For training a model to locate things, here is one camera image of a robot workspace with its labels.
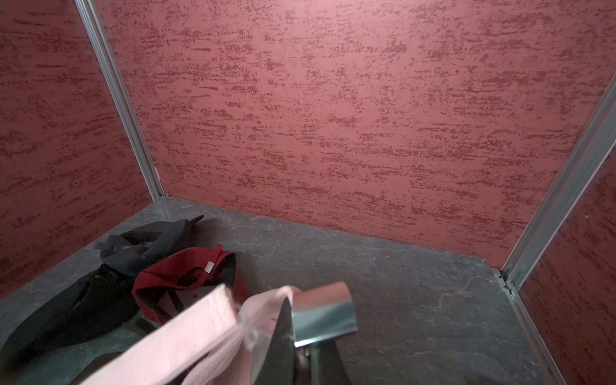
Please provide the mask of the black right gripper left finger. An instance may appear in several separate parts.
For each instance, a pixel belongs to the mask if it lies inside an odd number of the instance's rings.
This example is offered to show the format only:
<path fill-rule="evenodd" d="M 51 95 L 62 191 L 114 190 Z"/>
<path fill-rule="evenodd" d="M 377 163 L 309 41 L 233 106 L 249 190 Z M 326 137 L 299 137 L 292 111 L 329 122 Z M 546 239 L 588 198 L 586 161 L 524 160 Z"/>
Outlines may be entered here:
<path fill-rule="evenodd" d="M 255 385 L 292 385 L 295 381 L 295 343 L 291 311 L 290 301 L 285 299 Z"/>

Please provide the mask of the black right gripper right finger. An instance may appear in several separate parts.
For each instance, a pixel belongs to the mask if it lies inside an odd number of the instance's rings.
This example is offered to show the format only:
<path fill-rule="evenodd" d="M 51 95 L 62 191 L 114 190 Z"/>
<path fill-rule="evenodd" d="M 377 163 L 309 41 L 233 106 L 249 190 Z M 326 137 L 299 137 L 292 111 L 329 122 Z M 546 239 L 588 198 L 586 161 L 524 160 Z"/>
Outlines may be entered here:
<path fill-rule="evenodd" d="M 352 385 L 335 340 L 309 346 L 312 385 Z"/>

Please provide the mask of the pink baseball cap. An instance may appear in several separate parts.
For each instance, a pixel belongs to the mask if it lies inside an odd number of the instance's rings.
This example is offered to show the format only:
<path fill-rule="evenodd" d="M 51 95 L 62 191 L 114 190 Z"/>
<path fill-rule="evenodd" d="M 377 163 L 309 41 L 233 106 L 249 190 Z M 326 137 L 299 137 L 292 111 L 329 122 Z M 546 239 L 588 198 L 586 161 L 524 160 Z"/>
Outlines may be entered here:
<path fill-rule="evenodd" d="M 84 379 L 86 384 L 254 384 L 285 299 L 290 301 L 295 381 L 311 384 L 309 346 L 359 327 L 344 282 L 301 291 L 285 286 L 234 303 L 216 287 L 175 319 Z"/>

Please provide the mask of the dark red baseball cap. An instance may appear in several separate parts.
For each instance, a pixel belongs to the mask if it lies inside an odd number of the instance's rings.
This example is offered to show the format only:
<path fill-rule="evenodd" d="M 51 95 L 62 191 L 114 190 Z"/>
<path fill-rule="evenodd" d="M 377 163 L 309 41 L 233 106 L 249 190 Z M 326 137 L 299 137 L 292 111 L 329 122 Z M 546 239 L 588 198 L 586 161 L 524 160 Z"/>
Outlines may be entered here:
<path fill-rule="evenodd" d="M 146 319 L 163 325 L 205 297 L 219 285 L 231 290 L 234 301 L 249 296 L 237 272 L 235 253 L 214 248 L 191 247 L 141 271 L 133 285 L 133 298 Z"/>

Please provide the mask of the black cap under left arm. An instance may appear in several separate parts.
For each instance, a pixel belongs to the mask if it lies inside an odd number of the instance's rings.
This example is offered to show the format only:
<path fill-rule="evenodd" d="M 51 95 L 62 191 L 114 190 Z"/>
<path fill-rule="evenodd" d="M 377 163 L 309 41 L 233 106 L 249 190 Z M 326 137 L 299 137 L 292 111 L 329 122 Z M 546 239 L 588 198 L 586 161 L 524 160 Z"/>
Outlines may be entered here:
<path fill-rule="evenodd" d="M 1 364 L 20 365 L 117 329 L 139 311 L 134 282 L 105 265 L 86 274 L 18 325 L 1 350 Z"/>

